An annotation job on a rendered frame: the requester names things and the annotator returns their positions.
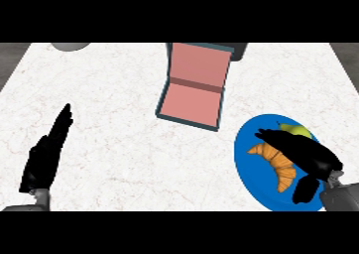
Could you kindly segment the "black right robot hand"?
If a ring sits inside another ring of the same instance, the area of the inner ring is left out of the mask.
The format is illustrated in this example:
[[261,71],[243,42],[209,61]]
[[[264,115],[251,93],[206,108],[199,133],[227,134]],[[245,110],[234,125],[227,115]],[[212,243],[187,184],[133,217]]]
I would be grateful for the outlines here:
[[302,135],[292,135],[282,130],[260,129],[255,136],[282,152],[305,171],[305,176],[296,182],[292,202],[308,203],[317,192],[319,182],[329,180],[332,172],[342,171],[338,157],[320,143]]

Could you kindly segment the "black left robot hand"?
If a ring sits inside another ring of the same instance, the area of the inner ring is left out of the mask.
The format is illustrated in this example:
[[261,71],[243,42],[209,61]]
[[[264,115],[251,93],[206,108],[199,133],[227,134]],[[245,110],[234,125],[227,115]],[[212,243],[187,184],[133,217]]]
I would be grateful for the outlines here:
[[19,192],[51,187],[63,145],[74,124],[71,105],[66,104],[56,118],[50,133],[44,135],[29,150]]

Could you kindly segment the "orange croissant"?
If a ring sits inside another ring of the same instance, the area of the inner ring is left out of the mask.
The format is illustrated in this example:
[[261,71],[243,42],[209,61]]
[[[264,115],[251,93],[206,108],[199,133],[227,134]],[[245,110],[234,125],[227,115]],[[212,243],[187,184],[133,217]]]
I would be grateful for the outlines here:
[[268,162],[277,178],[276,190],[279,192],[285,192],[292,185],[292,180],[295,179],[295,168],[292,166],[292,161],[283,155],[282,151],[268,143],[255,144],[248,150],[248,154],[260,155]]

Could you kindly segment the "blue round plate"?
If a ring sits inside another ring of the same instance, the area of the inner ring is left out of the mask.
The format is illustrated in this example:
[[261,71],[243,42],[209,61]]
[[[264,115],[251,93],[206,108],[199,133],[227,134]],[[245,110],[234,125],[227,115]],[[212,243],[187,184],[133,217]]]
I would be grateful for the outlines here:
[[295,168],[295,179],[283,192],[277,191],[277,176],[268,161],[260,155],[251,155],[248,150],[261,143],[262,140],[255,136],[260,129],[277,130],[280,124],[298,125],[291,118],[277,114],[262,114],[249,119],[243,124],[234,141],[234,163],[240,180],[248,192],[260,204],[273,211],[317,211],[322,209],[319,194],[323,191],[323,182],[319,182],[319,188],[314,197],[308,203],[293,203],[292,194],[298,180],[307,175],[307,172]]

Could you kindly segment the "pink open box, teal rim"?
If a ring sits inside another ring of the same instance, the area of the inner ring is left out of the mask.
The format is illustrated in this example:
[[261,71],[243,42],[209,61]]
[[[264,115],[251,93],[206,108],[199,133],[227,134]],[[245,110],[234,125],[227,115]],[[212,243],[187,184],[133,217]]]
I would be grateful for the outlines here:
[[158,118],[211,131],[220,128],[233,49],[209,43],[171,43]]

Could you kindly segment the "green pear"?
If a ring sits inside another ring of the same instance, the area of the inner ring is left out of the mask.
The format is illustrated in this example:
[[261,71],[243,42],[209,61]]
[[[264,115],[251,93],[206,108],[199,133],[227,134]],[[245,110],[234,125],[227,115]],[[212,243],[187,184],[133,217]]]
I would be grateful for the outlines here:
[[304,136],[307,138],[311,138],[311,133],[302,125],[279,123],[277,124],[277,129],[280,131],[288,132],[292,135],[299,135],[299,136]]

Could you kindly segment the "dark grey block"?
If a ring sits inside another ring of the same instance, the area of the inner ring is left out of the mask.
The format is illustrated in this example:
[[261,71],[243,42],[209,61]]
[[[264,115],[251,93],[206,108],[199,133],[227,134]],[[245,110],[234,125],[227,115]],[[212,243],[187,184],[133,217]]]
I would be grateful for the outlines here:
[[233,55],[231,55],[233,62],[237,62],[242,59],[246,47],[248,47],[246,43],[233,43],[231,44],[231,48],[234,49]]

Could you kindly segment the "grey round bowl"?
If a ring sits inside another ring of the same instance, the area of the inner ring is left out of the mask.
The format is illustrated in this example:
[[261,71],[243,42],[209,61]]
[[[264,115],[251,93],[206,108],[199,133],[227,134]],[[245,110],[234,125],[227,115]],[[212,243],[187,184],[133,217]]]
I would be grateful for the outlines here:
[[88,43],[53,43],[53,47],[62,52],[74,52],[85,48]]

